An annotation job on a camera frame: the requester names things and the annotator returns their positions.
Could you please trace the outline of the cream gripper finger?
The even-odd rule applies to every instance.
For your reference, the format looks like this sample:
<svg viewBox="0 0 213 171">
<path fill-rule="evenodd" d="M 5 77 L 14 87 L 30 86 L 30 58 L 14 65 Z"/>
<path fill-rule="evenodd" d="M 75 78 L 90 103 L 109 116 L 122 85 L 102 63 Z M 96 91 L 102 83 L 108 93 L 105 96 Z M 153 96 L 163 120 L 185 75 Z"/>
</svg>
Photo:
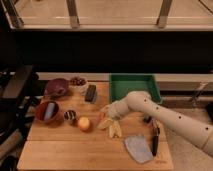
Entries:
<svg viewBox="0 0 213 171">
<path fill-rule="evenodd" d="M 109 106 L 110 106 L 109 104 L 105 105 L 103 108 L 100 109 L 100 112 L 104 114 L 108 114 Z"/>
<path fill-rule="evenodd" d="M 111 118 L 105 118 L 98 124 L 97 128 L 103 130 L 108 128 L 112 123 L 113 120 Z"/>
</svg>

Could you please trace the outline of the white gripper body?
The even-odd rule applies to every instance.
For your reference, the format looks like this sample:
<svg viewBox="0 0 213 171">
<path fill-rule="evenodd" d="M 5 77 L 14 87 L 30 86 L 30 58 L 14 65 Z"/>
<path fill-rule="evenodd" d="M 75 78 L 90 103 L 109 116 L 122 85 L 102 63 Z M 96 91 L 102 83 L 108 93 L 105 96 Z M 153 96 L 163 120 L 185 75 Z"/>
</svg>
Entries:
<svg viewBox="0 0 213 171">
<path fill-rule="evenodd" d="M 114 120 L 120 120 L 129 113 L 128 105 L 125 101 L 115 101 L 109 105 L 108 116 Z"/>
</svg>

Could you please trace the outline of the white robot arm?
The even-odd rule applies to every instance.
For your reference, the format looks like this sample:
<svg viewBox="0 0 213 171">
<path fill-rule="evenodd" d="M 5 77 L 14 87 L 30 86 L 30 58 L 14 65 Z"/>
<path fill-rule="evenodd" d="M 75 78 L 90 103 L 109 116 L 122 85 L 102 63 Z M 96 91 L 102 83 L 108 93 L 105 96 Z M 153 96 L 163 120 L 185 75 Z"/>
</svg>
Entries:
<svg viewBox="0 0 213 171">
<path fill-rule="evenodd" d="M 151 100 L 146 91 L 131 91 L 124 98 L 102 108 L 106 117 L 98 124 L 99 129 L 111 126 L 115 121 L 132 112 L 148 114 L 165 124 L 198 149 L 213 157 L 213 126 L 174 110 L 168 109 Z"/>
</svg>

